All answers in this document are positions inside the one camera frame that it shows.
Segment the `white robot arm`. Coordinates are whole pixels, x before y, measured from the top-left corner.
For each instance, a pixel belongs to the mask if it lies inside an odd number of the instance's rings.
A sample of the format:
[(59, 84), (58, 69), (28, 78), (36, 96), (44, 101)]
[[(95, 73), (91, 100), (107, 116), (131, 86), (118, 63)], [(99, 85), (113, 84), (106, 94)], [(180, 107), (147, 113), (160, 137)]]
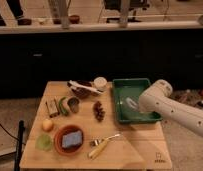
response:
[(172, 91), (171, 84), (166, 80), (155, 81), (140, 94), (139, 111), (157, 112), (203, 137), (203, 110), (170, 99)]

